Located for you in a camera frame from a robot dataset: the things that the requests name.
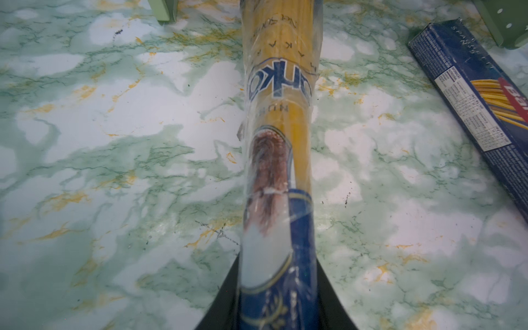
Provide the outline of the blue Barilla spaghetti box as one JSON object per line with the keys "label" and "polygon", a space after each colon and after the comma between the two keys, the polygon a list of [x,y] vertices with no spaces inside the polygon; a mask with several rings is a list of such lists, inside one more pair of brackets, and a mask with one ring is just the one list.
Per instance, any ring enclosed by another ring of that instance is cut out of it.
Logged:
{"label": "blue Barilla spaghetti box", "polygon": [[428,24],[408,48],[527,216],[527,97],[455,19]]}

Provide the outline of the light green wooden shelf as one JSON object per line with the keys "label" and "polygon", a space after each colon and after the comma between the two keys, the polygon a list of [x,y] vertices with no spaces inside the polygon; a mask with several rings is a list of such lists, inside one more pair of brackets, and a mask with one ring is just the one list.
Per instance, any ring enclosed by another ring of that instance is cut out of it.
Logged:
{"label": "light green wooden shelf", "polygon": [[[178,1],[148,0],[159,23],[174,22]],[[527,1],[473,1],[496,44],[514,50],[527,44]]]}

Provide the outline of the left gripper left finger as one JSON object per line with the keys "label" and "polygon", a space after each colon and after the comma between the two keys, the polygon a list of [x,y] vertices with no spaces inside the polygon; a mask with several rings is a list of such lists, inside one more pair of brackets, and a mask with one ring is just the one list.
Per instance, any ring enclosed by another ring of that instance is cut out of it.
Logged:
{"label": "left gripper left finger", "polygon": [[237,329],[237,281],[239,256],[235,258],[213,303],[195,327],[196,330]]}

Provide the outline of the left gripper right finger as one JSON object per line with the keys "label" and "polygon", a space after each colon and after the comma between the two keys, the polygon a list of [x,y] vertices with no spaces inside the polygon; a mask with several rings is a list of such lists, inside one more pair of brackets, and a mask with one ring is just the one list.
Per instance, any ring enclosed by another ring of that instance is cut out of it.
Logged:
{"label": "left gripper right finger", "polygon": [[318,279],[318,327],[319,330],[358,330],[342,306],[319,260]]}

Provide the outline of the blue clear spaghetti bag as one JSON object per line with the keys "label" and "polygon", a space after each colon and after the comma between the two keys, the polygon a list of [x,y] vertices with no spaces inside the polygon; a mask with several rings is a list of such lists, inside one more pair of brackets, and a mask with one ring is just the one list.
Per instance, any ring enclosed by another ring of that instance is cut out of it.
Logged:
{"label": "blue clear spaghetti bag", "polygon": [[316,329],[310,127],[321,1],[240,3],[247,184],[236,327]]}

